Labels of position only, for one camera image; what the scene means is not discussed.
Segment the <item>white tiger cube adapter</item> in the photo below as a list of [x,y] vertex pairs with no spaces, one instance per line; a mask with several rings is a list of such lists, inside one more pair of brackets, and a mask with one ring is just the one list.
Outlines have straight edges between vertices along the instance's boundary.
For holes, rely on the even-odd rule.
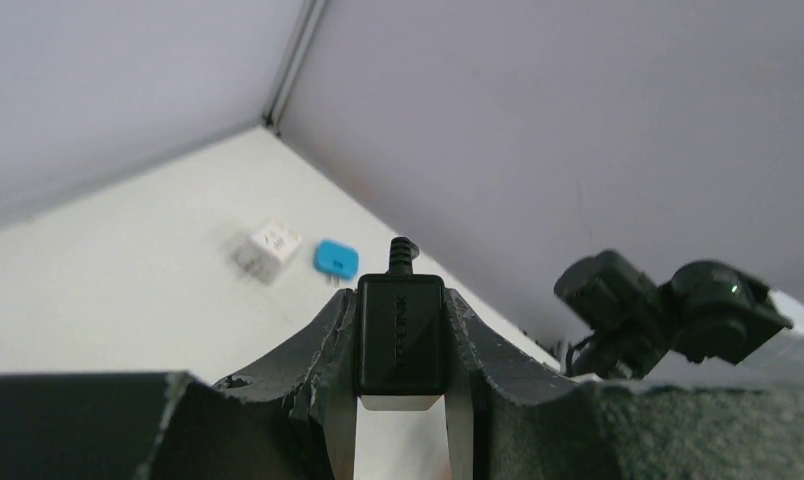
[[270,220],[247,235],[234,253],[236,265],[254,279],[271,284],[288,268],[302,236],[288,225]]

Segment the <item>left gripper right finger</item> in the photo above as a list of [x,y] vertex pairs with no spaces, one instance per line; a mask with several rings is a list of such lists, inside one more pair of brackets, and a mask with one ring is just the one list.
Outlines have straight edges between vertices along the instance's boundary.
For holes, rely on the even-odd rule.
[[804,479],[804,389],[577,383],[446,308],[456,479]]

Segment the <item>black plug adapter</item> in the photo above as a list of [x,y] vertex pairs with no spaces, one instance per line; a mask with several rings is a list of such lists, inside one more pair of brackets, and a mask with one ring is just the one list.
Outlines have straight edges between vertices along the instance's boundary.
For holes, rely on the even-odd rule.
[[419,253],[396,237],[387,271],[358,281],[355,387],[369,411],[426,411],[448,388],[446,287],[414,271]]

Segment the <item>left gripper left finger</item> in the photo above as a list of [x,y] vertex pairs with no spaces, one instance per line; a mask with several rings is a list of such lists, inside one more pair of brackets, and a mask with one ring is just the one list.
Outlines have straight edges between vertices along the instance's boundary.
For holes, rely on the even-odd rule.
[[0,375],[0,479],[350,479],[356,297],[207,384],[182,372]]

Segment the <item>blue folding plug adapter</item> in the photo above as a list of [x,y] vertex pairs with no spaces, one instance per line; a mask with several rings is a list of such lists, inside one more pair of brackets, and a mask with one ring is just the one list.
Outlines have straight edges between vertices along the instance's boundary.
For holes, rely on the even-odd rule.
[[320,241],[313,256],[313,267],[323,274],[330,285],[339,287],[359,272],[360,257],[353,247],[325,239]]

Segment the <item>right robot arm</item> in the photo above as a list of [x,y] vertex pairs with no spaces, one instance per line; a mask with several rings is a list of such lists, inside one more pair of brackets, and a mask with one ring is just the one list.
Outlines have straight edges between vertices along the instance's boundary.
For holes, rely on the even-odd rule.
[[804,304],[729,264],[692,261],[657,284],[603,250],[571,265],[554,294],[591,330],[562,344],[568,377],[643,379],[675,352],[804,384]]

